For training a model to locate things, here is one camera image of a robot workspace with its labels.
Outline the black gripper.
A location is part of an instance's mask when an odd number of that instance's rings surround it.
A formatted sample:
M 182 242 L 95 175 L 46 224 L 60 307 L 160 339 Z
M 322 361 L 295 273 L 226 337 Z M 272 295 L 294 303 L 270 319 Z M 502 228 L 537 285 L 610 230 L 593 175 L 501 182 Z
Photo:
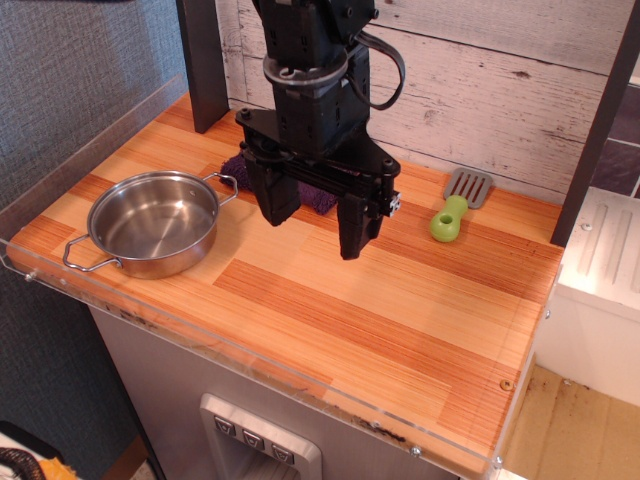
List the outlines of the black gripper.
M 261 213 L 279 226 L 300 207 L 299 181 L 338 198 L 340 255 L 354 260 L 376 239 L 382 216 L 400 206 L 400 165 L 369 137 L 375 109 L 366 47 L 341 48 L 318 65 L 265 56 L 271 110 L 242 109 L 236 120 L 251 189 Z

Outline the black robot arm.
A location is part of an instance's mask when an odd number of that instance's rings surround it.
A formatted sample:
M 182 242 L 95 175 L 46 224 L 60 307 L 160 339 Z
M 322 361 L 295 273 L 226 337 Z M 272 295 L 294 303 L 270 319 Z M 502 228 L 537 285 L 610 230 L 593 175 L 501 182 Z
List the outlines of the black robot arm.
M 388 56 L 401 79 L 404 60 L 365 32 L 379 15 L 372 1 L 257 1 L 254 7 L 275 107 L 236 116 L 252 191 L 273 226 L 300 208 L 300 184 L 334 195 L 340 254 L 356 259 L 400 207 L 394 188 L 400 164 L 367 132 L 371 110 L 390 108 L 400 94 L 372 102 L 370 52 Z

